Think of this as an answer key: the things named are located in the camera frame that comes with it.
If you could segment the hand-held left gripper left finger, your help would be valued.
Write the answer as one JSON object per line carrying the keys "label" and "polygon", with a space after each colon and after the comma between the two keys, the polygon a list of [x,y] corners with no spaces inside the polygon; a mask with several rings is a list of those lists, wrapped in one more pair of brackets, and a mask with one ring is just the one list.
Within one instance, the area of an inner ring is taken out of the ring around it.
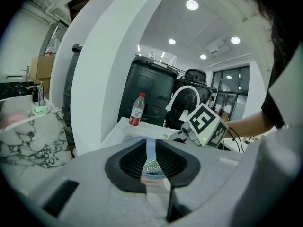
{"label": "hand-held left gripper left finger", "polygon": [[29,194],[53,225],[165,225],[141,182],[146,140],[74,158]]}

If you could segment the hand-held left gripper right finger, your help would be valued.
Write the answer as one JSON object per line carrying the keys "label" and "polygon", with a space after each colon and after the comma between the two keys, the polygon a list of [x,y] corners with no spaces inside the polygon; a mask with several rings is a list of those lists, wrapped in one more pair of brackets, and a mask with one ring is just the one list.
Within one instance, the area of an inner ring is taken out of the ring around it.
{"label": "hand-held left gripper right finger", "polygon": [[161,223],[245,223],[241,153],[156,140],[156,159],[171,184]]}

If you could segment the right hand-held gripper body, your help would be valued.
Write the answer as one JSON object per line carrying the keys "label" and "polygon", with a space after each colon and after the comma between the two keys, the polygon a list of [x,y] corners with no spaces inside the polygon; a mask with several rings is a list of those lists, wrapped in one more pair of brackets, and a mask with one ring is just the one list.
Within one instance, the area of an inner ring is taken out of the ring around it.
{"label": "right hand-held gripper body", "polygon": [[203,148],[218,148],[229,127],[214,111],[200,104],[169,140]]}

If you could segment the green scrubbing sponge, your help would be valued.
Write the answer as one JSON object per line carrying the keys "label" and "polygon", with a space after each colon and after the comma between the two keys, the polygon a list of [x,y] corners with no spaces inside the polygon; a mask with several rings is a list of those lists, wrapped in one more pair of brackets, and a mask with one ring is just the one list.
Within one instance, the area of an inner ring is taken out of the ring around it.
{"label": "green scrubbing sponge", "polygon": [[147,161],[145,162],[145,164],[143,166],[142,172],[145,174],[152,174],[152,175],[162,172],[162,169],[161,169],[159,163],[157,162],[156,157],[147,159]]}

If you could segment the person's right forearm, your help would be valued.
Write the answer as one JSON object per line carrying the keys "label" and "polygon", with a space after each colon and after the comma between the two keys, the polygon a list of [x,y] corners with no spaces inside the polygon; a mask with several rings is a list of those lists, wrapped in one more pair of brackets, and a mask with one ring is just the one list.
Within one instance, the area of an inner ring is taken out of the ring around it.
{"label": "person's right forearm", "polygon": [[274,127],[263,111],[240,120],[228,121],[226,124],[229,130],[225,138],[258,136],[270,131]]}

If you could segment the black-framed window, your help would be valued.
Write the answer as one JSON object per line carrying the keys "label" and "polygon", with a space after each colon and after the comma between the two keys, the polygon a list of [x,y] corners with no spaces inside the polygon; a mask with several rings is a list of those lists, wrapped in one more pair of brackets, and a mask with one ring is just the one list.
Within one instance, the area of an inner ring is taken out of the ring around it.
{"label": "black-framed window", "polygon": [[211,108],[224,121],[243,118],[248,98],[249,82],[249,66],[213,73],[211,89],[214,95],[214,105]]}

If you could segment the black office chair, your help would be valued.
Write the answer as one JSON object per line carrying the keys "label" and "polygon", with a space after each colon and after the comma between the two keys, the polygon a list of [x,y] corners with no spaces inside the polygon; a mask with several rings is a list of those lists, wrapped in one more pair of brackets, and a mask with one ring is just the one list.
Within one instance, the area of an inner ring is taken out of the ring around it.
{"label": "black office chair", "polygon": [[206,73],[201,70],[188,69],[183,77],[175,81],[173,93],[183,86],[194,87],[198,91],[199,97],[191,89],[182,90],[174,100],[171,110],[166,114],[167,128],[179,130],[186,117],[195,110],[197,100],[206,104],[212,95],[212,91],[206,83]]}

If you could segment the red-capped water bottle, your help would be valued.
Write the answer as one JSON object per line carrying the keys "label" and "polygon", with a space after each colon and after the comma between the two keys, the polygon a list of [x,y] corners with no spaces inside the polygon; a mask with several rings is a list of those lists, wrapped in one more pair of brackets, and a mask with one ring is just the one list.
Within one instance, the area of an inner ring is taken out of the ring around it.
{"label": "red-capped water bottle", "polygon": [[138,126],[141,116],[144,112],[145,108],[145,94],[140,93],[139,97],[136,99],[136,101],[133,104],[129,124],[132,126]]}

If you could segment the large black appliance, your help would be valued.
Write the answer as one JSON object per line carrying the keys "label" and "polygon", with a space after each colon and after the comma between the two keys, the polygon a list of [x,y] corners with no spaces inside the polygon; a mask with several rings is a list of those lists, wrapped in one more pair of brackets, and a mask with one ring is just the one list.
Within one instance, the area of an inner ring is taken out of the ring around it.
{"label": "large black appliance", "polygon": [[167,114],[165,110],[169,104],[178,72],[153,59],[134,57],[118,113],[118,121],[129,118],[133,104],[140,93],[145,94],[145,107],[141,120],[148,124],[162,126]]}

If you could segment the person's black printed shirt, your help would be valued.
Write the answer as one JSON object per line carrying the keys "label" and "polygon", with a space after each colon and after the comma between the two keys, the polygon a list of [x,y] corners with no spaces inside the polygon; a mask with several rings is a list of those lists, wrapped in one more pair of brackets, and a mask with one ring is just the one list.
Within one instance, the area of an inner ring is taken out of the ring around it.
{"label": "person's black printed shirt", "polygon": [[297,47],[298,44],[288,45],[286,47],[287,50],[285,51],[285,55],[282,55],[281,52],[278,52],[276,48],[274,49],[274,64],[269,79],[266,97],[261,106],[261,111],[268,118],[271,124],[277,129],[282,128],[285,125],[285,122],[283,117],[281,116],[277,105],[275,104],[272,96],[269,93],[269,89],[284,72],[291,58],[295,54]]}

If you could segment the marble sink cabinet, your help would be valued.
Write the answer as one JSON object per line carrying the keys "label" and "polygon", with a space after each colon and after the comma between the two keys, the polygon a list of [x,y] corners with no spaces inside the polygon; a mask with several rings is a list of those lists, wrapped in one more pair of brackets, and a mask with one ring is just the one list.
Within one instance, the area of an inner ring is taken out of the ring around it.
{"label": "marble sink cabinet", "polygon": [[33,115],[30,96],[0,100],[0,164],[51,169],[71,161],[62,109],[49,100],[51,111]]}

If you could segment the tall black appliance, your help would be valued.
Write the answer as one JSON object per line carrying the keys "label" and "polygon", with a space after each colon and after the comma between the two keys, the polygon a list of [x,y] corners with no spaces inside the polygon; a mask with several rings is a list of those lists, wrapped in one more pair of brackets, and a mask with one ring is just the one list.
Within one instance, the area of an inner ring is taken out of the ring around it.
{"label": "tall black appliance", "polygon": [[75,44],[72,46],[72,58],[71,62],[68,67],[65,85],[64,85],[64,91],[63,91],[63,119],[65,120],[66,126],[68,129],[70,129],[69,132],[66,133],[67,136],[67,142],[70,145],[74,145],[74,138],[71,130],[71,88],[72,88],[72,81],[73,76],[75,72],[75,68],[77,65],[77,61],[80,55],[80,52],[83,48],[84,44]]}

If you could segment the chrome faucet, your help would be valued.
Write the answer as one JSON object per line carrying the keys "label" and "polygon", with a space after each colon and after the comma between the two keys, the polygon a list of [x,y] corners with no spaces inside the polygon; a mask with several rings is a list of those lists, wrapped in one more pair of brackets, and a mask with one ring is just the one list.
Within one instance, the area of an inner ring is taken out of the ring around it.
{"label": "chrome faucet", "polygon": [[38,106],[44,106],[44,82],[39,81],[34,86],[27,86],[26,90],[36,89],[36,93],[33,92],[32,101],[33,103],[38,103]]}

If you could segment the cardboard box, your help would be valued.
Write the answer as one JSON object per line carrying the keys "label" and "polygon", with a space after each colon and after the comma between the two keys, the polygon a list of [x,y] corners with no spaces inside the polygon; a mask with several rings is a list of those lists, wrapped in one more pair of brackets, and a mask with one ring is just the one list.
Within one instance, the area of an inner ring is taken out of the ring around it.
{"label": "cardboard box", "polygon": [[36,56],[31,60],[30,79],[44,83],[44,93],[49,93],[54,56]]}

